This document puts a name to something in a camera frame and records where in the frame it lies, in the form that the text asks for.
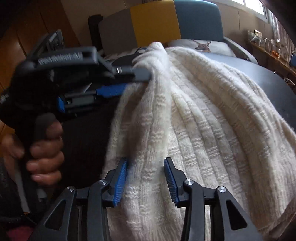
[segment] ribbed knit texture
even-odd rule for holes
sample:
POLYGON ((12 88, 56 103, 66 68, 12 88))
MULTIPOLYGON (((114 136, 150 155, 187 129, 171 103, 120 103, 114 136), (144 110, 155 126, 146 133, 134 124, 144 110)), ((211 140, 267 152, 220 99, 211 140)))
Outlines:
POLYGON ((202 186, 227 187, 257 228, 275 222, 296 193, 296 138, 261 88, 194 50, 157 42, 134 63, 152 79, 126 89, 113 119, 103 177, 120 157, 130 163, 121 202, 108 209, 112 239, 180 240, 185 210, 171 201, 166 157, 202 186))

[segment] pink fabric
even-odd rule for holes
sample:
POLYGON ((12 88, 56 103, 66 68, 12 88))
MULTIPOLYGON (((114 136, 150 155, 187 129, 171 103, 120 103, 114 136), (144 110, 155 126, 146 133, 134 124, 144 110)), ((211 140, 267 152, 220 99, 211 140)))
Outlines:
POLYGON ((20 226, 15 229, 7 231, 8 237, 11 241, 27 241, 33 232, 33 228, 28 226, 20 226))

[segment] window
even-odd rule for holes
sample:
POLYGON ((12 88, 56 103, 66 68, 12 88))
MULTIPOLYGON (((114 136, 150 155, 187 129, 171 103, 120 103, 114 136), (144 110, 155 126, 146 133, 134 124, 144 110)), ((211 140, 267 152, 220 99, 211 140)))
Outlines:
POLYGON ((241 5, 245 5, 246 7, 256 11, 264 15, 263 5, 259 0, 232 0, 233 2, 240 3, 241 5))

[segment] wall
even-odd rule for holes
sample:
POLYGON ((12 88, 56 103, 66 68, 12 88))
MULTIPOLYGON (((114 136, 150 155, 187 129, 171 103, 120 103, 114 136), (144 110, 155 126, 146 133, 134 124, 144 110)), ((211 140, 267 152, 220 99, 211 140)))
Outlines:
MULTIPOLYGON (((61 0, 70 24, 81 45, 91 45, 87 18, 94 14, 107 17, 125 8, 141 4, 141 0, 61 0)), ((216 3, 219 6, 224 35, 246 47, 247 31, 257 29, 269 39, 272 38, 272 27, 244 10, 216 3)))
MULTIPOLYGON (((57 29, 62 30, 66 47, 80 45, 60 0, 33 0, 13 19, 0 39, 0 93, 9 86, 15 67, 39 38, 57 29)), ((0 120, 0 142, 8 133, 14 130, 0 120)))

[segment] cream knit blanket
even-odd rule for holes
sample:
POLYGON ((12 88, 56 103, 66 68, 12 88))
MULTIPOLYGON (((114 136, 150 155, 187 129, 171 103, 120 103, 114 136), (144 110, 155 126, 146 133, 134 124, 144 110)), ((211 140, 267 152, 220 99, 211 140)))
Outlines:
POLYGON ((227 187, 258 229, 275 222, 296 193, 296 136, 262 89, 226 64, 158 42, 134 63, 152 79, 126 89, 112 122, 103 177, 130 160, 123 198, 108 209, 112 239, 180 240, 184 209, 171 201, 166 157, 202 186, 227 187))

